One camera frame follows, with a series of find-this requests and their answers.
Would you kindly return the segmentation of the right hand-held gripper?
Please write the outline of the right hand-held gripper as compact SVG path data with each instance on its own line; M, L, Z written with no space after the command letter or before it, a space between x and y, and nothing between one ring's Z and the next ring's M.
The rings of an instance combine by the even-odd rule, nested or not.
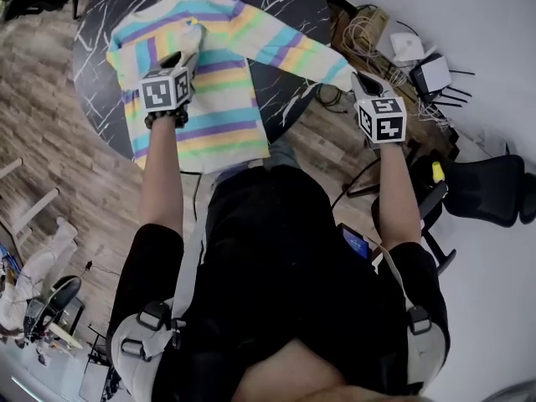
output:
M351 83L357 123L376 145L405 141L407 111L401 96L387 81L370 73L353 72Z

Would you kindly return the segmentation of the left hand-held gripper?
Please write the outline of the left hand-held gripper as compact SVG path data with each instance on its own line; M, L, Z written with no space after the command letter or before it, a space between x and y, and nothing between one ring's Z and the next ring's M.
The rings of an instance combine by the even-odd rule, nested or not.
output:
M180 52L158 61L139 80L138 92L146 112L174 111L193 96L193 77L204 27L201 24L185 25L175 37Z

